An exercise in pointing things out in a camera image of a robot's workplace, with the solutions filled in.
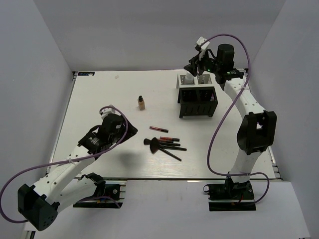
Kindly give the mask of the foundation bottle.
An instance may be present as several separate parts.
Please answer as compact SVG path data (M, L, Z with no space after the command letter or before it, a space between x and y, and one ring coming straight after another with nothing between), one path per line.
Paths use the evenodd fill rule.
M142 111L144 110L146 107L145 107L145 101L144 101L144 98L142 95L140 95L138 97L138 106L139 106L139 110Z

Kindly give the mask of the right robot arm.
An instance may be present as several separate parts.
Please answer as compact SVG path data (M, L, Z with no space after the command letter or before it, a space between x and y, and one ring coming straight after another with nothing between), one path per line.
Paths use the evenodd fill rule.
M220 44L217 55L209 57L209 44L197 44L198 54L189 60L185 70L193 76L204 72L215 75L216 83L230 97L242 118L237 132L239 152L236 161L227 174L232 182L226 184L226 195L232 199L243 193L243 184L250 180L252 169L260 157L274 142L277 116L274 111L262 107L246 83L244 73L234 67L234 47Z

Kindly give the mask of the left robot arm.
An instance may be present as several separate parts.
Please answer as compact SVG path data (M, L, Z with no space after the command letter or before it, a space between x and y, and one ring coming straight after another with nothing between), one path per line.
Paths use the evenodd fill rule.
M18 190L18 211L38 230L47 229L58 213L82 199L99 199L105 194L106 182L102 176L89 173L71 187L70 182L104 151L125 142L138 129L121 115L109 113L101 125L92 127L81 138L65 164L59 164L45 177L31 186Z

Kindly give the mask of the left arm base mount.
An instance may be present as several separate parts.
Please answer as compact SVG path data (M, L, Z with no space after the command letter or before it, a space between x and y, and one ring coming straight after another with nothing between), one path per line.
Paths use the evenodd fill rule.
M120 209L126 195L126 181L106 181L104 193L98 199L77 202L74 208Z

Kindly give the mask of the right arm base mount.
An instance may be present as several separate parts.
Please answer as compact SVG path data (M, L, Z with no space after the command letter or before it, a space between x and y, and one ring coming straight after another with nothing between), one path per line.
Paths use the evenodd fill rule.
M210 212L255 211L256 203L252 185L228 190L225 184L206 184L203 192L208 195Z

